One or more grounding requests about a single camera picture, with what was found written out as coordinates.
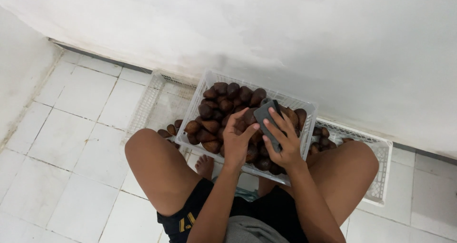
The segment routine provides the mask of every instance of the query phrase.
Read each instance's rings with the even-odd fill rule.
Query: bare foot
[[[213,168],[214,168],[214,159],[212,157],[208,157],[207,155],[203,155],[198,158],[197,163],[195,164],[195,169],[197,169],[197,173],[207,180],[211,180],[211,176],[213,175]]]

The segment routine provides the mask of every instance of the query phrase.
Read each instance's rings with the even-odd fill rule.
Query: person
[[[267,119],[261,122],[283,149],[276,153],[268,137],[263,140],[271,160],[286,170],[291,187],[259,177],[259,198],[248,202],[234,197],[248,141],[260,127],[252,124],[244,133],[235,128],[247,109],[228,120],[224,165],[214,184],[212,158],[201,157],[196,173],[151,129],[139,130],[127,142],[129,165],[170,242],[345,242],[340,226],[378,172],[373,151],[363,142],[350,141],[305,161],[288,117],[269,108],[279,129]]]

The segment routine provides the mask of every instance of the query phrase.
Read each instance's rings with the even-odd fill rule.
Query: thigh
[[[180,211],[202,179],[181,153],[152,129],[141,129],[125,145],[130,169],[158,213]]]
[[[307,163],[339,226],[360,203],[379,167],[371,148],[360,141],[350,141],[336,149],[312,155]],[[281,187],[293,196],[290,187]]]

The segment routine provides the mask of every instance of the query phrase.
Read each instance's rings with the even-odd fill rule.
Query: person's left hand
[[[260,124],[251,124],[244,132],[238,130],[235,125],[243,119],[243,114],[249,108],[234,113],[230,116],[224,129],[224,167],[239,172],[246,162],[249,139],[260,128]]]

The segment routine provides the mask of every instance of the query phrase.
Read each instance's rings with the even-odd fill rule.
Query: white tile floor
[[[168,242],[120,144],[148,79],[65,52],[0,153],[0,242]],[[457,242],[456,191],[456,166],[394,149],[386,206],[360,203],[341,230],[350,243]]]

